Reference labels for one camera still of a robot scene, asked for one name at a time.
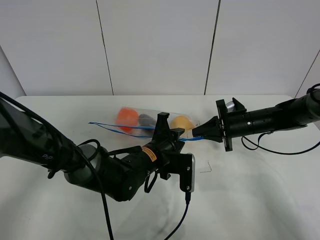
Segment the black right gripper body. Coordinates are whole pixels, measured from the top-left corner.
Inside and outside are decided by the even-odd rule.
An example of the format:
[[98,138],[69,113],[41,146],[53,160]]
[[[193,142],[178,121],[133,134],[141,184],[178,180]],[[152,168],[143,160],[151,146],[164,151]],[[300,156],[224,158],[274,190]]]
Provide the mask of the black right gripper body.
[[224,99],[217,100],[216,106],[218,110],[218,118],[220,122],[220,130],[222,132],[224,148],[226,152],[233,150],[232,135],[231,135],[231,118],[240,116],[247,112],[245,106],[240,103],[236,98],[232,98],[235,103],[235,111],[227,112],[226,103]]

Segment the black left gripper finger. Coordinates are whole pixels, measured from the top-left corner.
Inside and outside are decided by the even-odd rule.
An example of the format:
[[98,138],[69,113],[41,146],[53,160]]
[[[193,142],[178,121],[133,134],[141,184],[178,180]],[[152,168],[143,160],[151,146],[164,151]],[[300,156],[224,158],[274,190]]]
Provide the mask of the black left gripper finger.
[[180,154],[184,146],[185,146],[184,141],[174,141],[172,152],[175,154]]
[[180,140],[180,136],[185,132],[185,129],[184,128],[173,128],[173,129],[170,129],[170,133],[172,135],[172,140],[174,142],[178,142]]

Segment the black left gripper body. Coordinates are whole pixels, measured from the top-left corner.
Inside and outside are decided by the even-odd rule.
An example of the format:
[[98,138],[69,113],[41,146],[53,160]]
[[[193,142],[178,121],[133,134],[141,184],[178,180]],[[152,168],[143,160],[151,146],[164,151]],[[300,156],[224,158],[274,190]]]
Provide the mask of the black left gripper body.
[[179,187],[188,192],[191,187],[192,157],[187,153],[173,152],[173,138],[168,124],[169,113],[161,112],[157,115],[152,140],[142,147],[155,164],[156,172],[161,179],[168,180],[171,174],[179,175]]

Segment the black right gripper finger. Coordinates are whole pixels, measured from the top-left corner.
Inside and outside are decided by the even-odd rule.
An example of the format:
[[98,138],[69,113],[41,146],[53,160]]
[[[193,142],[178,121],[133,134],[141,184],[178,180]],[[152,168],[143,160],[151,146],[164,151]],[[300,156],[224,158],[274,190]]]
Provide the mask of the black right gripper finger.
[[218,116],[212,117],[206,123],[192,130],[194,137],[221,137],[220,120]]
[[222,143],[223,142],[223,137],[221,136],[213,136],[213,135],[205,135],[203,137],[205,140],[210,140],[210,141],[213,141],[213,142],[217,142],[217,143]]

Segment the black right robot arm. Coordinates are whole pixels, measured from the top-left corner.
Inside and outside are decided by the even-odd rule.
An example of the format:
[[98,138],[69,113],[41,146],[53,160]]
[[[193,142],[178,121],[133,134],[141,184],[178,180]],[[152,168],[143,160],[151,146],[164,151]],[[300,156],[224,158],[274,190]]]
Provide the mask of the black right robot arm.
[[320,120],[319,86],[316,84],[309,88],[300,98],[253,111],[247,111],[236,98],[228,103],[223,99],[217,100],[218,115],[194,128],[192,135],[224,143],[225,150],[230,152],[233,150],[233,138],[305,128]]

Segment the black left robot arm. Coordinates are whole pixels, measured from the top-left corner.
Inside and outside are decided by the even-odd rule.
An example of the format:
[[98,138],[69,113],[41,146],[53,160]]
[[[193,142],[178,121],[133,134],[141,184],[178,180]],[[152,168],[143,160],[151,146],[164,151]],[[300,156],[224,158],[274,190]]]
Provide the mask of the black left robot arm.
[[94,139],[80,145],[46,120],[5,94],[0,96],[0,154],[62,171],[76,186],[103,192],[115,201],[131,200],[140,187],[146,193],[157,177],[179,175],[179,187],[189,196],[195,188],[195,157],[182,153],[181,128],[170,129],[161,112],[152,140],[144,146],[108,151]]

